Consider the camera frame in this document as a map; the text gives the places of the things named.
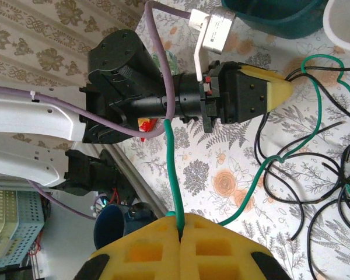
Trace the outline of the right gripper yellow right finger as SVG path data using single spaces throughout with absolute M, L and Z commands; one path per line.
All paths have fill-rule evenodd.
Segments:
M 289 279 L 263 245 L 196 214 L 185 215 L 181 279 Z

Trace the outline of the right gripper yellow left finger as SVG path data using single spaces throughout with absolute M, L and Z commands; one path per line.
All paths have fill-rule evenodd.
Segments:
M 94 252 L 107 255 L 100 279 L 179 279 L 180 242 L 175 216 L 165 216 Z

